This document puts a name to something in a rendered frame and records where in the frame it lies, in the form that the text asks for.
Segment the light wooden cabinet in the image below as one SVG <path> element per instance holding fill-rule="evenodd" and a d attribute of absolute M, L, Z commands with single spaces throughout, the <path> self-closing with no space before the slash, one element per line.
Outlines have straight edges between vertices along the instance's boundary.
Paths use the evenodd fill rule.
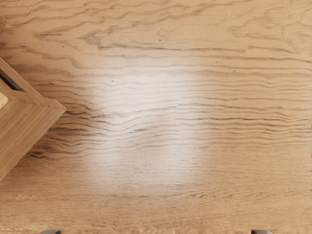
<path fill-rule="evenodd" d="M 0 181 L 65 111 L 0 58 Z"/>

